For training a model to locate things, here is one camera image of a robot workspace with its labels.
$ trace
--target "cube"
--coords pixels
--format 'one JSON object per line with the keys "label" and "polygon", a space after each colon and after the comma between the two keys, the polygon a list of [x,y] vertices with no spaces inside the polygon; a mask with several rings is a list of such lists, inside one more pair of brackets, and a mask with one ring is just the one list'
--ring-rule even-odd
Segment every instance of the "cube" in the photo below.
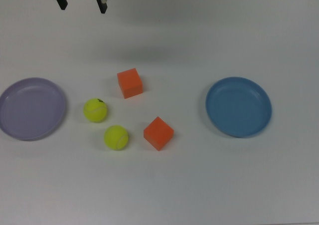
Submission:
{"label": "cube", "polygon": [[118,81],[125,99],[143,93],[143,84],[135,68],[118,73]]}
{"label": "cube", "polygon": [[160,117],[154,119],[145,129],[144,138],[160,151],[174,135],[174,130]]}

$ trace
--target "blue plate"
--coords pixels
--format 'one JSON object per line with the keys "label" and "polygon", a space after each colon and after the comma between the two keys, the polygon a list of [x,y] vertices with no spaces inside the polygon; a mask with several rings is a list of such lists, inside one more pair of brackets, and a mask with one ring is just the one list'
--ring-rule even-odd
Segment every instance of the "blue plate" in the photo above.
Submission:
{"label": "blue plate", "polygon": [[272,114],[270,99],[263,88],[240,77],[216,82],[207,93],[206,111],[220,131],[239,138],[259,133]]}

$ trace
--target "tennis ball seam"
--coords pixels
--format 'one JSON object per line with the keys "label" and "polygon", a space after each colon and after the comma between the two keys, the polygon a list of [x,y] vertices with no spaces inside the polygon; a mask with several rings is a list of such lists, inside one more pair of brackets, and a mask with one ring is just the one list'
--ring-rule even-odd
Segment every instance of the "tennis ball seam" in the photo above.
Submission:
{"label": "tennis ball seam", "polygon": [[122,141],[122,139],[124,139],[124,138],[128,138],[128,135],[127,134],[125,134],[125,135],[123,135],[119,140],[118,140],[118,142],[116,143],[116,149],[117,150],[119,150],[119,149],[123,149],[124,147],[122,147],[122,148],[119,148],[119,144],[120,144],[120,142]]}

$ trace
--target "yellow tennis ball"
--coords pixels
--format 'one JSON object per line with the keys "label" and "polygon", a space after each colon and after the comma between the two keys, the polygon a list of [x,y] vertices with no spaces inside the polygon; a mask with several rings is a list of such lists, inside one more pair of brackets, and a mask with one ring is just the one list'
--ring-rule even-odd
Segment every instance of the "yellow tennis ball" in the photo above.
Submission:
{"label": "yellow tennis ball", "polygon": [[113,150],[123,149],[128,140],[128,132],[120,125],[111,126],[104,133],[104,143]]}
{"label": "yellow tennis ball", "polygon": [[101,99],[90,99],[83,107],[84,116],[91,122],[102,121],[108,113],[106,104]]}

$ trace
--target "purple plate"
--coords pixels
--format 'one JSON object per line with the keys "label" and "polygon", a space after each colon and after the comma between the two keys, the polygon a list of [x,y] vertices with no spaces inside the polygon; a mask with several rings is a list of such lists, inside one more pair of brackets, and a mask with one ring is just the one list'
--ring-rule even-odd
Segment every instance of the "purple plate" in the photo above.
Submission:
{"label": "purple plate", "polygon": [[20,140],[38,140],[61,122],[66,103],[62,90],[42,78],[11,85],[0,97],[0,128]]}

